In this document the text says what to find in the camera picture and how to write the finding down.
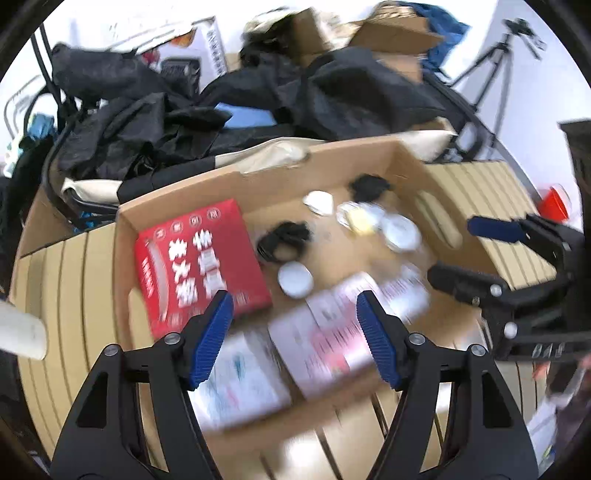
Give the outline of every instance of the black cable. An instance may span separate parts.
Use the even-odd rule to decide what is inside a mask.
[[[45,95],[46,93],[49,93],[49,89],[47,88],[47,85],[45,85],[41,90],[39,90],[35,96],[33,97],[33,100],[31,100],[31,103],[29,104],[29,106],[27,107],[27,111],[25,112],[25,118],[22,121],[22,131],[24,133],[27,132],[27,129],[29,127],[29,119],[31,118],[31,114],[33,112],[33,108],[35,107],[35,104],[37,103],[37,101],[39,100],[39,97],[41,95]]]
[[[41,56],[41,51],[39,50],[39,45],[37,44],[35,34],[31,35],[31,45],[33,46],[33,52],[35,53],[35,58],[37,59],[37,63],[39,64],[39,68],[41,69],[41,74],[43,75],[43,79],[45,80],[47,89],[53,95],[53,98],[57,103],[57,111],[59,114],[61,108],[61,94],[56,84],[53,83],[53,80],[49,76],[49,73],[47,73],[45,62],[43,61],[43,57]]]
[[[259,256],[268,262],[285,263],[299,259],[306,250],[307,243],[311,240],[311,233],[305,222],[283,222],[263,236],[256,244]],[[280,244],[288,245],[295,250],[295,256],[289,259],[279,259],[275,256],[275,250]]]
[[[43,41],[43,45],[45,46],[45,51],[47,52],[47,57],[51,61],[51,47],[49,46],[49,40],[47,39],[47,32],[45,31],[45,25],[43,23],[39,26],[39,31],[41,32],[41,40]]]

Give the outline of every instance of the cardboard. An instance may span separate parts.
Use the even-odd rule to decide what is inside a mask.
[[[378,235],[355,236],[336,222],[334,216],[319,218],[303,205],[302,198],[311,190],[324,190],[335,197],[335,204],[350,199],[347,185],[362,173],[385,177],[394,185],[395,195],[388,206],[409,216],[420,228],[432,257],[451,264],[495,273],[490,257],[477,238],[465,228],[465,218],[444,193],[426,168],[394,136],[361,138],[332,142],[310,148],[309,158],[296,166],[282,166],[241,174],[233,166],[180,181],[121,206],[116,221],[113,293],[117,324],[129,322],[128,296],[139,287],[133,248],[138,232],[213,203],[234,198],[243,212],[251,234],[262,233],[282,220],[310,223],[316,240],[301,261],[314,275],[314,291],[332,288],[360,271],[373,276],[393,275],[404,261],[419,262],[391,252]],[[417,206],[419,192],[431,193],[449,214],[462,236],[461,246],[452,248],[432,229]],[[233,327],[242,329],[268,323],[273,318],[301,305],[285,296],[277,283],[276,265],[263,268],[274,306],[266,312],[238,319]],[[476,309],[456,303],[450,297],[431,291],[430,310],[413,322],[413,329],[424,332],[441,345],[473,325]],[[336,408],[345,408],[367,398],[382,388],[382,381],[372,365],[347,377],[337,386],[310,401],[301,394],[290,408],[253,421],[242,427],[206,434],[214,455],[234,455],[261,450],[286,438],[315,428],[331,418]]]
[[[368,19],[356,24],[359,29],[349,46],[369,48],[377,60],[414,82],[423,79],[418,56],[443,39],[427,31],[427,19],[422,17]],[[293,36],[297,56],[304,67],[329,50],[316,27],[311,8],[293,16]]]

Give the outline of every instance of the white cylinder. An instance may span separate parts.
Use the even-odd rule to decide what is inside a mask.
[[[47,353],[47,332],[43,322],[0,301],[0,349],[43,360]]]

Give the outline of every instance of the small white object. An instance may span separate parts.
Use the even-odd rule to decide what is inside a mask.
[[[47,353],[47,333],[43,322],[0,301],[0,349],[43,360]]]
[[[410,252],[421,245],[421,232],[408,218],[388,215],[382,219],[382,234],[386,245],[395,252]]]
[[[304,204],[317,215],[332,215],[335,201],[332,195],[321,190],[314,190],[304,197]]]
[[[310,270],[299,262],[282,265],[277,280],[285,295],[292,299],[303,299],[314,288],[314,278]]]

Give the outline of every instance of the box flap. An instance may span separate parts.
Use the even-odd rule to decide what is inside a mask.
[[[295,14],[292,22],[293,40],[298,48],[296,55],[311,55],[328,51],[316,27],[314,12],[311,8]]]
[[[402,26],[394,20],[389,19],[388,23],[383,23],[383,21],[364,22],[351,38],[349,45],[384,53],[418,55],[434,47],[443,39],[440,35]]]

